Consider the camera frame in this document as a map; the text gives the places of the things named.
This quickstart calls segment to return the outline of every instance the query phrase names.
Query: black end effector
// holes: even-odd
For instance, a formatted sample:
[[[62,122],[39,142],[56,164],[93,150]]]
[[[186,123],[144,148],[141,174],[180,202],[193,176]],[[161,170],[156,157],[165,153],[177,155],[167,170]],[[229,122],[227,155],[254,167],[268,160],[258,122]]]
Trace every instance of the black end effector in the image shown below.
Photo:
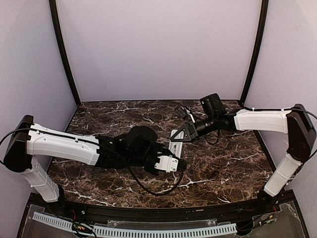
[[[158,175],[155,164],[159,163],[158,152],[172,154],[163,144],[157,143],[157,134],[147,126],[135,126],[127,134],[117,137],[98,136],[101,144],[97,151],[100,156],[96,167],[105,169],[122,169],[126,163],[112,151],[125,159],[129,166],[144,167],[146,172]]]
[[[227,113],[225,106],[222,104],[218,94],[214,93],[200,99],[207,118],[196,122],[188,122],[171,137],[172,142],[193,142],[199,137],[208,133],[219,130],[236,130],[233,113]],[[183,139],[176,139],[180,132],[184,132]]]

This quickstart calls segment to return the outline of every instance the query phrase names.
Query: wire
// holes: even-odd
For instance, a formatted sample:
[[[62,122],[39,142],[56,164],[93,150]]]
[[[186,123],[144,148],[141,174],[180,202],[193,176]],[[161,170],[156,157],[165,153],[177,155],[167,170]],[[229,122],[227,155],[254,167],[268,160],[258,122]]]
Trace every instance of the wire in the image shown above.
[[[139,181],[139,179],[136,177],[136,175],[134,174],[134,172],[132,171],[131,167],[129,166],[129,164],[126,162],[126,160],[123,158],[123,156],[121,156],[119,153],[99,144],[99,143],[96,143],[96,142],[93,142],[93,141],[90,141],[90,140],[85,140],[85,139],[81,139],[81,138],[77,138],[77,137],[73,137],[73,136],[69,136],[69,135],[60,135],[60,134],[56,134],[56,133],[52,133],[52,132],[48,132],[48,131],[42,131],[42,130],[37,130],[37,129],[34,129],[34,128],[23,128],[23,129],[16,129],[16,130],[13,130],[11,132],[9,132],[7,135],[5,135],[3,137],[3,139],[0,141],[0,146],[1,144],[3,143],[3,141],[11,134],[15,133],[15,132],[19,132],[19,131],[26,131],[26,130],[31,130],[31,131],[36,131],[36,132],[39,132],[39,133],[43,133],[43,134],[48,134],[48,135],[53,135],[53,136],[58,136],[58,137],[63,137],[63,138],[68,138],[68,139],[78,139],[78,141],[82,141],[82,142],[85,142],[85,143],[90,143],[90,144],[93,144],[93,145],[97,145],[99,146],[100,148],[103,148],[105,150],[108,150],[109,152],[113,153],[114,155],[116,155],[124,164],[125,166],[127,167],[127,169],[129,170],[131,176],[133,177],[133,179],[135,180],[135,182],[143,189],[145,190],[146,192],[148,192],[149,194],[151,195],[154,195],[154,196],[164,196],[164,195],[167,195],[169,193],[171,193],[172,191],[174,191],[181,183],[182,179],[183,179],[183,176],[184,176],[184,166],[183,165],[180,165],[180,168],[181,168],[181,174],[180,174],[180,177],[177,181],[177,183],[169,190],[167,191],[164,191],[164,192],[152,192],[151,190],[149,190],[148,188],[146,188],[143,184],[141,184],[141,182]],[[184,162],[177,158],[176,156],[173,156],[173,158],[177,159],[178,160],[178,163],[183,163]]]
[[[1,139],[1,141],[0,141],[0,146],[2,145],[2,143],[4,142],[4,140],[5,140],[8,136],[10,136],[11,134],[16,133],[16,132],[20,132],[20,131],[29,131],[29,130],[35,130],[35,129],[32,129],[32,128],[22,128],[22,129],[16,129],[16,130],[10,131],[7,135],[5,135],[5,136]]]
[[[216,145],[219,140],[220,140],[220,129],[218,129],[218,132],[217,132],[217,140],[215,142],[210,142],[207,140],[207,135],[205,135],[205,140],[206,142],[209,144],[209,145]]]
[[[239,229],[238,229],[238,231],[240,231],[240,232],[248,232],[248,231],[252,231],[253,229],[255,229],[255,228],[257,228],[257,227],[259,227],[259,226],[262,226],[263,224],[268,224],[269,222],[270,222],[270,219],[272,219],[273,218],[273,215],[270,215],[270,216],[268,216],[267,218],[265,218],[263,221],[260,221],[257,225],[255,225],[255,226],[253,226],[253,227],[251,227],[251,228],[249,228],[249,229],[242,229],[242,228],[245,228],[245,227],[247,227],[248,225],[250,225],[250,224],[252,224],[254,221],[251,221],[251,222],[249,222],[248,224],[246,224],[245,226],[243,226],[243,227],[240,227]]]
[[[277,213],[277,209],[276,209],[276,207],[275,207],[275,206],[273,206],[273,209],[274,209],[274,211],[275,211],[275,216],[276,216],[276,218],[278,218],[278,213]]]
[[[64,217],[61,217],[61,216],[59,216],[58,214],[56,214],[56,213],[49,207],[49,205],[47,205],[46,207],[50,210],[50,212],[53,213],[54,216],[58,217],[59,219],[61,219],[61,220],[63,220],[63,221],[69,222],[68,219],[66,219],[66,218],[64,218]],[[76,213],[75,213],[75,211],[74,211],[73,209],[71,209],[71,210],[69,210],[69,211],[74,213],[74,219],[71,221],[71,223],[72,223],[72,230],[75,232],[75,235],[76,235],[77,237],[79,237],[79,238],[85,238],[85,237],[89,237],[91,234],[93,234],[93,235],[95,236],[95,238],[97,238],[97,235],[96,235],[96,233],[93,231],[93,228],[89,227],[87,224],[83,224],[83,223],[76,222],[76,221],[75,221],[75,220],[76,220]],[[87,228],[87,229],[89,230],[89,232],[91,232],[91,233],[86,233],[86,232],[82,231],[82,229],[79,228],[80,226],[83,226],[83,227]]]

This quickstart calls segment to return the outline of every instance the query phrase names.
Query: black cable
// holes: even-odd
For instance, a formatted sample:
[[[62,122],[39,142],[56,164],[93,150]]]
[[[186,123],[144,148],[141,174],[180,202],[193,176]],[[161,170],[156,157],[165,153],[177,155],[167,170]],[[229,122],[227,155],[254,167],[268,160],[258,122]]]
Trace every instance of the black cable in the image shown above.
[[[273,218],[273,216],[270,215],[270,216],[268,216],[267,218],[265,218],[263,221],[260,221],[257,225],[255,225],[255,226],[253,226],[253,227],[251,227],[251,228],[249,228],[249,229],[244,229],[244,230],[242,230],[243,228],[249,226],[250,224],[252,224],[252,223],[254,222],[254,221],[251,221],[251,222],[249,222],[248,224],[244,225],[243,227],[240,227],[240,228],[237,229],[237,230],[240,231],[240,232],[251,231],[251,230],[253,230],[253,229],[256,228],[256,227],[259,227],[259,226],[263,225],[264,223],[266,223],[268,220],[270,220],[270,219],[272,219],[272,218]]]
[[[210,142],[207,140],[207,135],[205,135],[205,140],[206,142],[209,144],[209,145],[216,145],[219,140],[220,140],[220,129],[218,129],[218,132],[217,132],[217,140],[215,142]]]
[[[177,181],[177,183],[169,190],[165,191],[165,192],[162,192],[162,193],[155,193],[155,192],[152,192],[150,191],[148,188],[146,188],[143,184],[141,184],[141,182],[139,181],[139,179],[136,177],[136,175],[134,174],[134,172],[132,171],[131,167],[129,166],[129,164],[126,162],[126,160],[117,152],[105,147],[105,146],[102,146],[100,145],[99,143],[96,143],[96,142],[93,142],[93,141],[89,141],[89,140],[85,140],[85,139],[81,139],[81,138],[77,138],[77,137],[73,137],[73,136],[69,136],[69,135],[60,135],[60,134],[56,134],[56,133],[52,133],[52,132],[48,132],[48,131],[42,131],[42,130],[37,130],[37,129],[34,129],[34,128],[23,128],[23,129],[16,129],[16,130],[13,130],[11,132],[9,132],[7,135],[4,136],[4,138],[0,141],[0,146],[1,144],[3,143],[3,141],[11,134],[15,133],[15,132],[19,132],[19,131],[25,131],[25,130],[31,130],[31,131],[38,131],[39,133],[43,133],[43,134],[47,134],[47,135],[53,135],[53,136],[58,136],[58,137],[63,137],[63,138],[68,138],[68,139],[73,139],[73,140],[78,140],[78,141],[82,141],[82,142],[85,142],[85,143],[90,143],[90,144],[93,144],[93,145],[97,145],[99,146],[100,148],[103,148],[105,150],[108,150],[109,152],[113,153],[114,155],[116,155],[117,157],[119,157],[119,159],[126,165],[127,169],[129,170],[131,176],[133,177],[133,179],[135,180],[135,182],[137,182],[137,184],[143,189],[145,190],[146,192],[148,192],[149,194],[152,194],[154,196],[164,196],[164,195],[167,195],[169,193],[171,193],[172,191],[174,191],[178,186],[179,184],[181,183],[182,179],[183,179],[183,176],[184,176],[184,168],[183,166],[181,166],[181,174],[180,174],[180,177]],[[175,157],[175,159],[178,160],[178,163],[181,163],[182,160]]]
[[[28,131],[28,130],[35,130],[35,129],[32,129],[32,128],[22,128],[22,129],[16,129],[16,130],[13,130],[13,131],[10,131],[7,135],[5,135],[2,139],[1,139],[1,141],[0,141],[0,146],[2,145],[2,143],[4,142],[4,140],[8,137],[8,136],[10,136],[11,134],[13,134],[13,133],[16,133],[16,132],[20,132],[20,131]]]
[[[86,237],[89,237],[91,234],[93,234],[95,236],[95,238],[97,238],[97,235],[96,233],[93,231],[93,228],[89,227],[87,224],[82,224],[82,223],[79,223],[79,222],[76,222],[75,219],[71,219],[71,221],[69,221],[68,219],[64,218],[64,217],[61,217],[59,216],[58,214],[56,214],[50,207],[49,205],[46,206],[50,212],[53,213],[54,216],[56,216],[57,218],[61,219],[61,220],[64,220],[64,221],[67,221],[67,222],[71,222],[72,223],[72,230],[75,232],[75,235],[79,238],[86,238]],[[84,226],[85,228],[87,228],[90,232],[90,233],[85,233],[81,230],[78,229],[78,225],[80,226]]]

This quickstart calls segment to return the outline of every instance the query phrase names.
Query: marble tabletop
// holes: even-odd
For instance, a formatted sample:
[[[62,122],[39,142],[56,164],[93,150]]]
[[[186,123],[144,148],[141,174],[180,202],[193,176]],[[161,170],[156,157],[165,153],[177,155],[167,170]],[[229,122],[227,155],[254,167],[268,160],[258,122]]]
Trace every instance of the marble tabletop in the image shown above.
[[[236,101],[223,103],[227,109],[238,107]],[[158,142],[168,146],[171,130],[184,123],[174,109],[185,105],[204,117],[200,102],[192,100],[82,103],[67,132],[117,136],[136,125],[146,125],[158,134]],[[215,139],[213,132],[209,140]],[[214,146],[202,138],[184,144],[182,158],[188,163],[183,181],[171,194],[160,197],[143,191],[127,169],[101,169],[54,158],[48,174],[63,187],[69,201],[134,208],[197,207],[249,200],[272,174],[253,131],[222,131]],[[179,172],[154,176],[143,168],[132,169],[155,192],[169,189],[179,177]]]

